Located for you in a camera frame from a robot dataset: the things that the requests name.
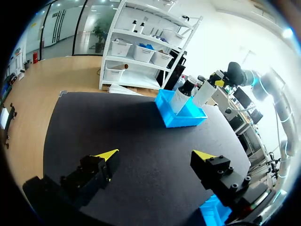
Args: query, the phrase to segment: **red fire extinguisher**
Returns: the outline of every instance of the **red fire extinguisher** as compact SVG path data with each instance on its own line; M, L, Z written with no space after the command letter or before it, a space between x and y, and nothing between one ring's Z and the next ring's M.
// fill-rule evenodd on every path
M34 64L37 63L38 62L38 53L37 52L33 52L32 57L33 57L33 63Z

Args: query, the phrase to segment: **white shelving unit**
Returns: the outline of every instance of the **white shelving unit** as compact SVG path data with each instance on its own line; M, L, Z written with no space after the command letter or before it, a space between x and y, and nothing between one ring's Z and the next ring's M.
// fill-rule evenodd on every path
M177 50L177 51L181 51L180 48L177 48L176 46L173 46L165 41L161 41L160 39L156 39L152 36L149 36L149 35L145 35L145 34L138 34L138 33L135 33L135 32L130 32L130 31L127 31L127 30L121 30L121 29L114 29L113 30L113 33L118 33L118 34L126 34L126 35L131 35L131 36L135 36L135 37L138 37L138 38L141 38L141 39L144 39L144 40L148 40L148 41L152 41L152 42L155 42L157 44L160 44L162 46L166 46L168 48L171 48L171 49L174 49L174 50Z
M167 42L163 42L159 39L149 36L147 34L138 34L135 32L128 31L126 30L127 27L120 29L120 24L122 24L125 20L127 21L133 20L132 18L128 18L128 19L126 18L126 16L132 15L129 13L129 11L132 14L135 14L135 16L143 17L145 15L144 18L150 18L148 22L146 22L147 24L151 23L151 20L153 20L156 21L156 23L158 23L160 26L166 25L168 29L172 28L174 31L177 32L180 30L181 27L185 27L187 29L184 32L184 34L190 32L190 35L188 36L188 38L186 38L186 42L183 48L181 49ZM122 0L116 11L114 19L111 23L111 27L109 29L109 33L105 43L101 72L100 72L100 79L99 79L99 89L102 89L103 84L118 84L122 86L132 86L132 87L140 87L140 88L147 88L147 89L164 88L202 19L203 17L201 16L196 22L196 24L191 26L186 21L183 21L179 17L172 15L162 9L135 0ZM160 46L161 46L160 48L165 48L167 52L170 52L170 50L173 49L180 53L178 57L174 59L174 64L171 68L164 68L155 65L151 61L149 63L146 63L146 62L134 60L131 54L128 54L126 57L112 56L110 51L111 41L113 39L112 36L116 37L118 35L126 36L128 41L132 41L132 40L134 40L133 42L149 41L154 45L156 44L158 48ZM110 64L114 62L126 63L129 65L133 65L133 67L130 66L129 69L127 69L122 74L121 79L119 81L103 80L106 64ZM160 86L156 80L156 76L158 75L159 70L162 70L164 73L162 86Z
M106 57L106 60L119 61L119 62L123 62L123 63L127 63L127 64L141 65L141 66L145 66L145 67L151 67L151 68L159 69L162 71L170 72L170 69L168 69L166 67L154 65L151 61L149 63L147 63L147 62L143 62L143 61L134 60L134 58L132 56L126 56L126 57L112 56L109 52Z

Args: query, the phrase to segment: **glass door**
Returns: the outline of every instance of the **glass door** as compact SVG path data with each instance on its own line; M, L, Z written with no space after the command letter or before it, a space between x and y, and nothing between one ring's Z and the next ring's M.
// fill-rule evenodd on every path
M76 25L85 0L59 0L51 4L42 37L42 59L72 56Z
M109 0L88 0L80 18L75 55L103 55L107 35L119 6Z

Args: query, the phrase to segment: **white storage box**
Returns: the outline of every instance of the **white storage box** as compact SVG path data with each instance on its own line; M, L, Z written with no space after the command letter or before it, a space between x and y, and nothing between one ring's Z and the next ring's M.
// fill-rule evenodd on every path
M174 57L169 54L164 54L164 53L157 51L152 56L151 61L154 63L154 65L158 65L161 67L167 67L167 65L173 58Z
M149 63L152 55L154 55L155 52L156 52L155 50L135 45L133 57L135 60Z
M169 44L174 45L176 47L178 47L181 44L181 42L185 39L184 36L168 29L163 29L163 34L161 37L166 39L166 41Z
M125 69L123 69L123 70L109 69L106 66L103 80L105 80L105 81L119 81L124 71L125 71Z
M112 56L126 57L133 44L125 40L112 41Z

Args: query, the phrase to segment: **blue tray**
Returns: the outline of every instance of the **blue tray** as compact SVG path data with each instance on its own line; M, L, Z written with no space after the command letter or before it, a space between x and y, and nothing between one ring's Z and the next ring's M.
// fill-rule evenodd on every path
M221 201L212 195L203 205L200 210L207 226L223 226L228 216L232 212L229 207L224 207Z
M167 128L197 126L207 118L203 109L198 108L193 104L192 98L190 98L182 110L175 115L169 105L169 101L172 99L173 95L174 91L160 89L155 99L155 103Z

